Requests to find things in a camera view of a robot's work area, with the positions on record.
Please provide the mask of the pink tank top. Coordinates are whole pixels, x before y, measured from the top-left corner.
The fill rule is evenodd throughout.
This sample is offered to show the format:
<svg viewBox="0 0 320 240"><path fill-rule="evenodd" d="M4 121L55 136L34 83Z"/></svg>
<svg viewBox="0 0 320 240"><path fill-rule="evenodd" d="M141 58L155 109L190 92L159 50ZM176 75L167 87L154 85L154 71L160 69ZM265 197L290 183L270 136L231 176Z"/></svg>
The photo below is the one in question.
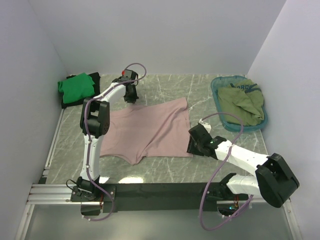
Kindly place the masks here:
<svg viewBox="0 0 320 240"><path fill-rule="evenodd" d="M184 97L151 106L133 104L111 112L100 156L116 156L131 165L144 157L191 157L190 128Z"/></svg>

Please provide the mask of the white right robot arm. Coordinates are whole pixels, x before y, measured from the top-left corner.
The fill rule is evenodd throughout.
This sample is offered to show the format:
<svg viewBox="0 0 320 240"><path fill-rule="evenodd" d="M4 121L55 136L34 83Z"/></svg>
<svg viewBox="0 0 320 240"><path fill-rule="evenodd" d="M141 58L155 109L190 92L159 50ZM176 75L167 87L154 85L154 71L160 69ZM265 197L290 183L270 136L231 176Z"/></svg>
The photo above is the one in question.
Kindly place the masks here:
<svg viewBox="0 0 320 240"><path fill-rule="evenodd" d="M269 205L280 208L299 188L300 183L285 159L277 154L260 154L232 144L221 137L211 137L202 124L189 130L187 151L198 156L226 161L248 172L249 176L229 173L211 194L219 201L236 195L262 197Z"/></svg>

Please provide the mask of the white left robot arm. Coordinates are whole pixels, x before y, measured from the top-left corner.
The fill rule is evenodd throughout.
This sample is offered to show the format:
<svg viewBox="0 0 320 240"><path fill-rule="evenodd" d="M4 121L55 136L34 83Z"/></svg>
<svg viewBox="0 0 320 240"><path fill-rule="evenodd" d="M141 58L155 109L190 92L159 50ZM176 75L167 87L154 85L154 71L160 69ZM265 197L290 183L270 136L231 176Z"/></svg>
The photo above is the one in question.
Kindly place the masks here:
<svg viewBox="0 0 320 240"><path fill-rule="evenodd" d="M110 128L110 106L120 98L134 104L137 96L135 81L138 74L130 69L122 71L110 86L93 98L85 98L80 118L80 128L84 134L83 165L76 181L77 188L88 201L96 200L100 195L99 160L104 135Z"/></svg>

